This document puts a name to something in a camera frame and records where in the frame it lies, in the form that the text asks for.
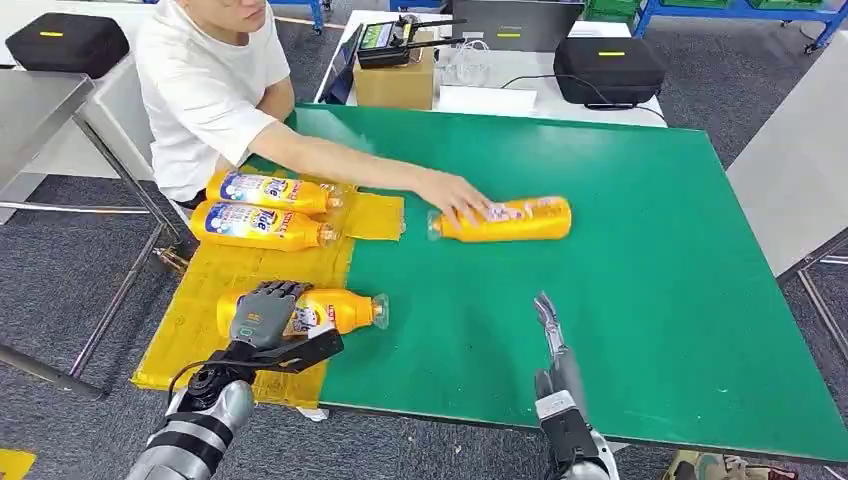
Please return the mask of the person's right hand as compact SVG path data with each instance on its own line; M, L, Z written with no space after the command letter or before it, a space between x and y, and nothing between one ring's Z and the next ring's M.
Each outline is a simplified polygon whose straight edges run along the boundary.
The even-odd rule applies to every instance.
M459 228L462 220L477 224L477 215L485 214L493 204L465 178L450 173L422 169L412 182L412 191L437 207Z

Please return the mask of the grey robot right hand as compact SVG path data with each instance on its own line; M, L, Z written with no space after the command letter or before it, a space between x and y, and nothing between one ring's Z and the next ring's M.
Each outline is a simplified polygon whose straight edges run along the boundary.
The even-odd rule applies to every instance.
M558 391L567 391L579 411L587 414L585 388L576 355L564 340L554 305L544 291L540 292L533 302L551 360L548 369L540 369L536 373L536 396L544 398Z

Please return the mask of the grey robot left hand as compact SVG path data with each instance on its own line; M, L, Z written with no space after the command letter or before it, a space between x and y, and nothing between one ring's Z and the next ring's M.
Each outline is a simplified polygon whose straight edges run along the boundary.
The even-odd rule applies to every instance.
M313 288L291 280L263 281L241 296L229 327L230 340L269 351L283 343L297 301Z

